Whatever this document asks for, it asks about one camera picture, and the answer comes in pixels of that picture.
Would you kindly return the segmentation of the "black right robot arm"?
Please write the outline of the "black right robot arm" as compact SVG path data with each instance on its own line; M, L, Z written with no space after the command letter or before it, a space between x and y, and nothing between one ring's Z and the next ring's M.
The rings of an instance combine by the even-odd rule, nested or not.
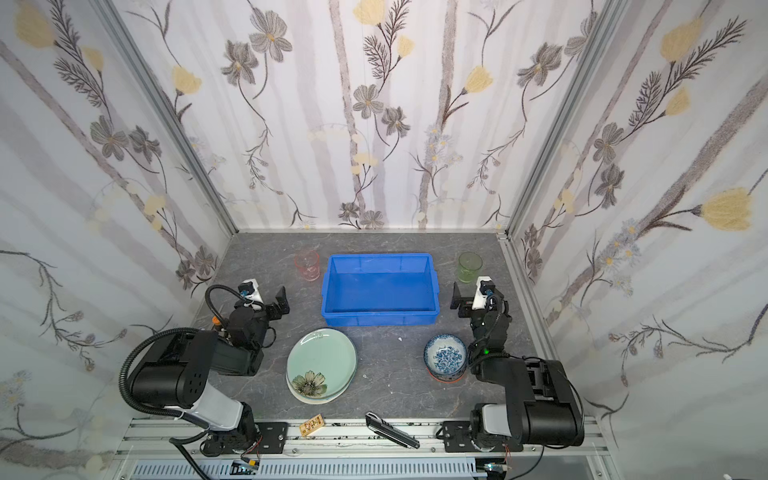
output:
M562 364L506 350L512 316L494 282L482 280L471 296L454 284L450 308L470 322L468 372L504 390L503 402L476 404L468 425L449 434L456 446L520 452L526 445L556 450L582 445L583 407Z

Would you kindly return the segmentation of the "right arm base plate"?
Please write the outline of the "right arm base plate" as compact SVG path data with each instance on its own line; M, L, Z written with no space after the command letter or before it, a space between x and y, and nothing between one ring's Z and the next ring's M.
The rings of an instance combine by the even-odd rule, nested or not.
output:
M444 421L436 431L435 438L443 443L446 453L474 453L480 451L473 441L469 421Z

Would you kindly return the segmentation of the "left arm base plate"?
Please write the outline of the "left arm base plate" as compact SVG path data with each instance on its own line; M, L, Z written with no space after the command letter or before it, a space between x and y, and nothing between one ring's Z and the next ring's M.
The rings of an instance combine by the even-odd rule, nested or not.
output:
M286 422L259 422L231 431L214 431L202 441L200 452L206 457L281 454L287 428Z

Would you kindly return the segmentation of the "blue patterned bowl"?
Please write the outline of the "blue patterned bowl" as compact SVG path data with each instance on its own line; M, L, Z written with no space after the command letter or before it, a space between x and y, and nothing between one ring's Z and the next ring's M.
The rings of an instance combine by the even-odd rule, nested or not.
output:
M467 368L468 353L464 342L455 335L440 334L425 345L423 359L427 369L453 373Z

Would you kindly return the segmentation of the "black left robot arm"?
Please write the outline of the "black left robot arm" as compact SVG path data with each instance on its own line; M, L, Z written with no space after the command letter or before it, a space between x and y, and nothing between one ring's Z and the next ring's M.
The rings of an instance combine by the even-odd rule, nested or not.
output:
M253 377L276 335L274 321L290 313L285 287L265 302L253 279L238 287L214 284L204 293L213 314L208 329L155 333L128 354L118 374L124 402L137 412L186 421L202 429L209 456L243 452L261 439L252 408L210 384L221 376Z

